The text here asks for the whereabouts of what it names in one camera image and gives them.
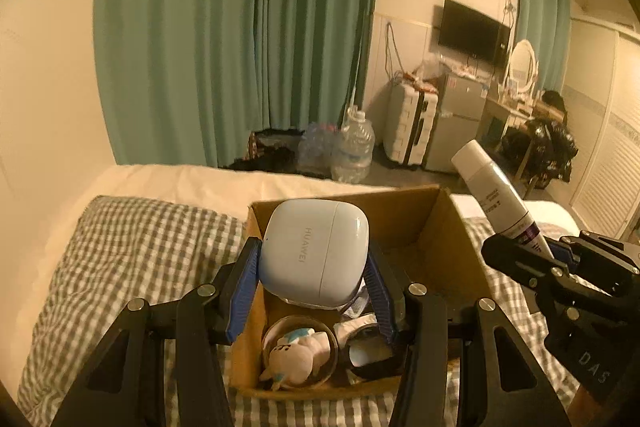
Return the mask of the white tape roll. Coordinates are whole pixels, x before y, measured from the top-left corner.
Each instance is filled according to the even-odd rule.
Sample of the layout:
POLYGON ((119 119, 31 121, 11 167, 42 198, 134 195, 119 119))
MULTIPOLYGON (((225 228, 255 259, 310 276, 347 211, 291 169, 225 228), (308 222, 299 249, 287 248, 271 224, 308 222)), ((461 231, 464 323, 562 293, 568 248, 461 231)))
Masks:
POLYGON ((259 380, 270 381, 273 391, 317 388, 334 374, 339 354, 326 324, 307 315, 282 317, 262 337, 259 380))

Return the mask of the large clear water bottle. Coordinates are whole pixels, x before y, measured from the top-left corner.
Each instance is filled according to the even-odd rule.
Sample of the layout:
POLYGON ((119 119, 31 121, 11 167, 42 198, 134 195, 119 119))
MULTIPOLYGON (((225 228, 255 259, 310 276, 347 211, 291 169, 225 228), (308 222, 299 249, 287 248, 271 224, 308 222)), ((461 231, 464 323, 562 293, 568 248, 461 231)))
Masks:
POLYGON ((357 106, 347 109, 343 127, 335 135, 331 155, 332 180, 341 183, 359 184, 367 178, 375 134, 366 113, 357 106))

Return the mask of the brown cardboard box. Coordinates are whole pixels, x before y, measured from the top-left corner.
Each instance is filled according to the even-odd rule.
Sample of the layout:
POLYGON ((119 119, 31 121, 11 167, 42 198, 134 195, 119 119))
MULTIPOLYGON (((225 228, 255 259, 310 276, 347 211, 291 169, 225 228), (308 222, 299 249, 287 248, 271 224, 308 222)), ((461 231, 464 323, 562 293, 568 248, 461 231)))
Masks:
POLYGON ((366 276, 375 254, 399 287, 420 283, 442 297, 454 321, 491 294, 478 251, 454 200, 427 186, 355 195, 254 202, 247 234, 262 241, 259 285, 244 332, 231 347, 230 385, 268 400, 338 400, 396 392, 396 376, 351 384, 341 363, 326 363, 318 385, 268 389, 265 337, 277 321, 333 326, 366 276))

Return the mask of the grey checkered bed cover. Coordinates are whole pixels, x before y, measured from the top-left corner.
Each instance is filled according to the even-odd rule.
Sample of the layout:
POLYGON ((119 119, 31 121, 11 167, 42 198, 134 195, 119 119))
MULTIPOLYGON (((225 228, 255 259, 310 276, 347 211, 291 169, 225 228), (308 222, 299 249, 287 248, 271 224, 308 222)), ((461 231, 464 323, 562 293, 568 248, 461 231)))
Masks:
MULTIPOLYGON (((564 407, 578 382, 544 349, 541 313, 529 314, 522 288, 491 269, 480 247, 487 219, 462 217, 497 301, 544 369, 564 407)), ((17 405, 33 426, 50 426, 66 393, 129 300, 166 303, 213 280, 238 257, 245 223, 223 213, 140 197, 99 196, 79 218, 32 330, 17 405)), ((235 426, 387 426, 391 392, 356 399, 272 401, 228 391, 235 426)))

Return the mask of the white louvered wardrobe doors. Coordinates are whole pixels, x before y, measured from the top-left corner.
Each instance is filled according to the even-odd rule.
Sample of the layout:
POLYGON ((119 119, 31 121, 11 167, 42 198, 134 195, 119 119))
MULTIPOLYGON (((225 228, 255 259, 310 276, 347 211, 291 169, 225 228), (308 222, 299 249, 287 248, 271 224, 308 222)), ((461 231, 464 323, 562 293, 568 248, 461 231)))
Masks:
POLYGON ((578 154, 547 192, 591 231, 623 239, 639 222, 639 34, 575 16, 561 95, 578 154))

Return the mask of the white earbuds case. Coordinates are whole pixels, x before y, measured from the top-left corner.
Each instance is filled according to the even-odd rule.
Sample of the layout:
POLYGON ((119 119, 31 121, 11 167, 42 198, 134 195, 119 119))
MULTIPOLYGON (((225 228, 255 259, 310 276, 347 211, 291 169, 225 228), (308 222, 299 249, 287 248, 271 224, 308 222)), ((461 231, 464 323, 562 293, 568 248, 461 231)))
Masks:
POLYGON ((349 202, 287 200, 262 236, 259 280, 295 306, 341 308, 359 291, 369 239, 367 216, 349 202))

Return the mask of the clear plastic bag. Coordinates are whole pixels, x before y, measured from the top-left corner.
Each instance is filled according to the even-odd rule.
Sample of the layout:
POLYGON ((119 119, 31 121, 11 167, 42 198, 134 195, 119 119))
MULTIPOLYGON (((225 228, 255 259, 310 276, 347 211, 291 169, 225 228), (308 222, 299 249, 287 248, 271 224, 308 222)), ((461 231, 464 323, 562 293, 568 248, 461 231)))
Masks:
POLYGON ((335 124, 313 122, 303 133, 297 147, 296 165, 309 176, 330 175, 333 145, 338 133, 335 124))

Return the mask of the white dressing table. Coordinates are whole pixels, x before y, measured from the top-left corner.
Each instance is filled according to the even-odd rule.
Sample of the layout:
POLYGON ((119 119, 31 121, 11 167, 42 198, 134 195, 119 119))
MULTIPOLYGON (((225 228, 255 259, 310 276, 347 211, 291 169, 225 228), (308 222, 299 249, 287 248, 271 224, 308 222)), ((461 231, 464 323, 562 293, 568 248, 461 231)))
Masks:
POLYGON ((519 128, 539 114, 549 114, 557 120, 561 119, 559 112, 545 106, 541 101, 535 102, 533 107, 516 109, 495 101, 492 98, 488 98, 483 117, 480 120, 480 131, 478 132, 478 141, 480 141, 480 145, 487 150, 491 159, 493 159, 513 181, 522 182, 527 188, 535 188, 528 185, 523 176, 523 169, 527 159, 522 161, 518 169, 512 169, 506 165, 506 162, 500 155, 499 147, 501 139, 506 133, 506 129, 510 127, 519 128))

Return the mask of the white plush toy figure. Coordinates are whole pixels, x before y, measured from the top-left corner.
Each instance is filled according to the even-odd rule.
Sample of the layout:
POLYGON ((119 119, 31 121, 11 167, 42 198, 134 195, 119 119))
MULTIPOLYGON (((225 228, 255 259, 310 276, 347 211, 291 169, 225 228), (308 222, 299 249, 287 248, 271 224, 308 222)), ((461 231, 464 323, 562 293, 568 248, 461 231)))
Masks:
POLYGON ((306 385, 317 377, 330 361, 331 343, 326 332, 314 329, 294 329, 282 336, 268 352, 261 381, 271 381, 273 390, 284 386, 306 385))

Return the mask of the white spray bottle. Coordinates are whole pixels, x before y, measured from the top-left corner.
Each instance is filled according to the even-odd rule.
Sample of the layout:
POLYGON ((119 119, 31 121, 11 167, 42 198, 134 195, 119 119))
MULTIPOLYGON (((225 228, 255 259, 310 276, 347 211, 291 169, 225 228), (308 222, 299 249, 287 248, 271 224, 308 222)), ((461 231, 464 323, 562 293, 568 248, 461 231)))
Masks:
POLYGON ((451 162, 497 234, 528 251, 552 258, 551 249, 523 199, 480 143, 476 140, 466 143, 451 162))

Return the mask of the silver mini fridge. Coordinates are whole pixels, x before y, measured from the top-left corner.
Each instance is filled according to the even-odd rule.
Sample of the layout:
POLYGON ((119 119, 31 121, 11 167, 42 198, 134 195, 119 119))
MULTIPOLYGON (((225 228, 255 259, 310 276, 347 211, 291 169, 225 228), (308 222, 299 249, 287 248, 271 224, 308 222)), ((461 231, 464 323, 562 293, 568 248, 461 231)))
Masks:
POLYGON ((451 158, 476 137, 487 89, 484 83, 454 74, 442 75, 437 88, 436 115, 423 167, 427 171, 455 172, 451 158))

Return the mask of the oval white vanity mirror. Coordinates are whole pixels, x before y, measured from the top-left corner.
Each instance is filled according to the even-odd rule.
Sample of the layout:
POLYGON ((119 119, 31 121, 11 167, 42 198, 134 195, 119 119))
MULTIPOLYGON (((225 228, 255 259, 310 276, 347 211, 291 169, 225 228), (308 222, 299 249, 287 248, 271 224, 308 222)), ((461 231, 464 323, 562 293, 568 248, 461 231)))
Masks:
POLYGON ((538 61, 534 47, 527 39, 522 39, 510 53, 504 87, 513 95, 526 95, 532 92, 537 75, 538 61))

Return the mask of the black bags pile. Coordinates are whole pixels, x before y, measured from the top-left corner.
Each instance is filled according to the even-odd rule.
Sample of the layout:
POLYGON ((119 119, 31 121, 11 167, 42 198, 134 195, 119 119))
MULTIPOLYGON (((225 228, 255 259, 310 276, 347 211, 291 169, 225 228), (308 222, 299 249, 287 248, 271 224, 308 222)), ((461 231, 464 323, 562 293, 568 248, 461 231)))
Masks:
POLYGON ((499 152, 512 169, 518 169, 527 159, 523 169, 527 184, 544 190, 552 180, 570 182, 578 147, 567 126, 568 114, 562 95, 547 90, 540 101, 559 112, 561 119, 539 114, 519 128, 506 129, 499 152))

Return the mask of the green curtain left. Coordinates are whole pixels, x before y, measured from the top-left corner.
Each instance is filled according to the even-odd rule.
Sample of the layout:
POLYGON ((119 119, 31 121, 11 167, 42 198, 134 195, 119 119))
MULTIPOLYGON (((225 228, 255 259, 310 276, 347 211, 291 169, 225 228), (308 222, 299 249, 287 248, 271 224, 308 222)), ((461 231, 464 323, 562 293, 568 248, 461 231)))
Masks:
POLYGON ((338 124, 362 100, 375 0, 94 0, 120 165, 226 167, 253 132, 338 124))

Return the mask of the black basket by curtain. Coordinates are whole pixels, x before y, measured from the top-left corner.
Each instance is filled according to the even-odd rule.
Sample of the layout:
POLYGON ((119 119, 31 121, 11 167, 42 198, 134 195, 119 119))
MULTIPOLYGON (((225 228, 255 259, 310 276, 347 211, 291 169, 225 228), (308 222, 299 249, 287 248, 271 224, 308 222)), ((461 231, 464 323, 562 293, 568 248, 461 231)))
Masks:
POLYGON ((301 174, 323 179, 319 170, 299 167, 297 152, 303 132, 296 129, 266 129, 252 132, 248 138, 247 153, 226 166, 234 171, 263 171, 269 173, 301 174))

